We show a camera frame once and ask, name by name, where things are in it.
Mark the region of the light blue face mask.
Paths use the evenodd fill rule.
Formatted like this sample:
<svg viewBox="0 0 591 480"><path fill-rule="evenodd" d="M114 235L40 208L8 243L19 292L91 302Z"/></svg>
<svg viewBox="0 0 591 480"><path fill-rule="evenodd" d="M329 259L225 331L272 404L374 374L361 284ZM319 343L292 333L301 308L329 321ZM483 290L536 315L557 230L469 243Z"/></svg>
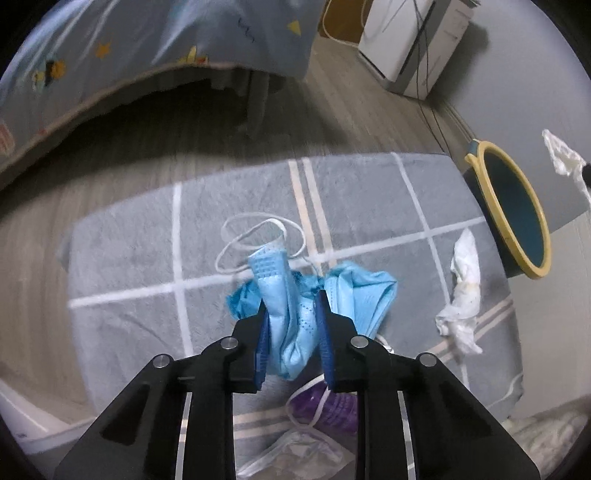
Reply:
<svg viewBox="0 0 591 480"><path fill-rule="evenodd" d="M318 346L314 294L321 287L317 271L304 274L290 268L291 261L305 258L304 229L283 216L246 212L224 220L221 238L224 246L214 261L216 272L252 275L246 281L256 280L269 312L267 371L297 379Z"/></svg>

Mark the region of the white tissue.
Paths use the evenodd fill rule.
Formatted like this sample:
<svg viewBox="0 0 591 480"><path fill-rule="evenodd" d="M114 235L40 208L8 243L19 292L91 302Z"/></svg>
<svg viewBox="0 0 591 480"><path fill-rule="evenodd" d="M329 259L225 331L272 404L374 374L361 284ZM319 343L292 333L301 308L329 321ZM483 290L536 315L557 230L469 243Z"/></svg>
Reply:
<svg viewBox="0 0 591 480"><path fill-rule="evenodd" d="M590 181L586 180L586 177L590 177L590 163L550 130L544 129L542 138L555 172L571 177L577 190L590 203Z"/></svg>
<svg viewBox="0 0 591 480"><path fill-rule="evenodd" d="M451 303L435 318L441 336L453 339L458 350L467 356L481 355L475 330L481 310L481 269L476 239L468 228L462 231L453 250L450 269L454 275Z"/></svg>

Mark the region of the teal yellow-rimmed trash bin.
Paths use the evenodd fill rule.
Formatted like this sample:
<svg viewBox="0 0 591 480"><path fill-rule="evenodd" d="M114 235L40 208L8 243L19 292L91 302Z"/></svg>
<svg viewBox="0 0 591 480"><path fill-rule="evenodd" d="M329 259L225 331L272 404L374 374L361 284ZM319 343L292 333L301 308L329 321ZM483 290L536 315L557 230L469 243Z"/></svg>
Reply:
<svg viewBox="0 0 591 480"><path fill-rule="evenodd" d="M464 180L484 213L506 275L548 275L552 247L541 202L517 163L496 144L474 139Z"/></svg>

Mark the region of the purple spray bottle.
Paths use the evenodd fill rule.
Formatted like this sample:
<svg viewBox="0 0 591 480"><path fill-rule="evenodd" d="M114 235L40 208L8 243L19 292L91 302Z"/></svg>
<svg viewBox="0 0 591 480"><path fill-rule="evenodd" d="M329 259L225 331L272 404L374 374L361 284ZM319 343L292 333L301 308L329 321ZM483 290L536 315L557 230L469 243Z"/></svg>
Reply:
<svg viewBox="0 0 591 480"><path fill-rule="evenodd" d="M358 432L358 397L332 392L321 375L290 395L287 416L297 425L353 436Z"/></svg>

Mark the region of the grey checked rug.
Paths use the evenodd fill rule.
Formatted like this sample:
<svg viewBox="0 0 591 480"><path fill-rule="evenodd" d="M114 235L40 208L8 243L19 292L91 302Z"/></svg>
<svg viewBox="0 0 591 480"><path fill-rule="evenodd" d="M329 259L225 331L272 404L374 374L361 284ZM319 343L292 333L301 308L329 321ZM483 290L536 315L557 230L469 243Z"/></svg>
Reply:
<svg viewBox="0 0 591 480"><path fill-rule="evenodd" d="M324 376L317 346L294 380L270 374L233 393L238 341L226 297L252 277L219 274L228 217L266 212L301 225L290 268L317 271L332 312L356 328L358 432L294 424L287 400ZM475 236L481 355L441 336L454 245ZM66 255L73 338L97 419L59 479L237 479L291 429L355 455L332 479L535 479L503 427L522 393L509 285L485 216L441 155L286 160L176 184L81 220Z"/></svg>

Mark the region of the clear plastic bag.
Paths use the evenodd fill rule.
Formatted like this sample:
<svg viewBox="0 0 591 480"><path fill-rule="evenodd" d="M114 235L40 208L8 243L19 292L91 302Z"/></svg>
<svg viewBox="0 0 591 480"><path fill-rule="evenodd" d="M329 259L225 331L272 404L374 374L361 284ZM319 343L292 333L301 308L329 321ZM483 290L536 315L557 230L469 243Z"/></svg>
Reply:
<svg viewBox="0 0 591 480"><path fill-rule="evenodd" d="M291 429L259 457L238 468L237 479L332 479L355 460L337 441L315 429Z"/></svg>

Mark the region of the white air purifier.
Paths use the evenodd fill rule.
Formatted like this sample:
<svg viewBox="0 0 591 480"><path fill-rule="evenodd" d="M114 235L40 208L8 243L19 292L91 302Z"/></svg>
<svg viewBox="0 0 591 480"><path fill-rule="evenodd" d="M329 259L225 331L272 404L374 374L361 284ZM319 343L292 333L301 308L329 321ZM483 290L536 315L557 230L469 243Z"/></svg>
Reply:
<svg viewBox="0 0 591 480"><path fill-rule="evenodd" d="M360 58L384 89L424 100L479 5L465 0L375 1L363 26Z"/></svg>

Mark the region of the wooden cabinet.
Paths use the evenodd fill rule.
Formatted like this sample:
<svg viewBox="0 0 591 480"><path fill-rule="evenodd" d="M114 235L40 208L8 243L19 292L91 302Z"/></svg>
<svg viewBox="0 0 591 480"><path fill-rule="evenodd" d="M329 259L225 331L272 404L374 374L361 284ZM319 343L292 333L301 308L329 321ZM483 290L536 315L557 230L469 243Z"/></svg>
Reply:
<svg viewBox="0 0 591 480"><path fill-rule="evenodd" d="M373 0L326 1L318 34L345 45L358 45L373 3Z"/></svg>

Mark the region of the blue patterned bed quilt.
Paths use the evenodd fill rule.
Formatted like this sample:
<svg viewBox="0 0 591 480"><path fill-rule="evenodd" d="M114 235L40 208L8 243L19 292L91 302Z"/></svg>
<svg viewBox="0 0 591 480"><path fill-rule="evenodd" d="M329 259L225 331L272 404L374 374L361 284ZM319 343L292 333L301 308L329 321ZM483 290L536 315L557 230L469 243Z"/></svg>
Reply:
<svg viewBox="0 0 591 480"><path fill-rule="evenodd" d="M321 1L60 1L1 78L1 167L107 95L178 67L301 78Z"/></svg>

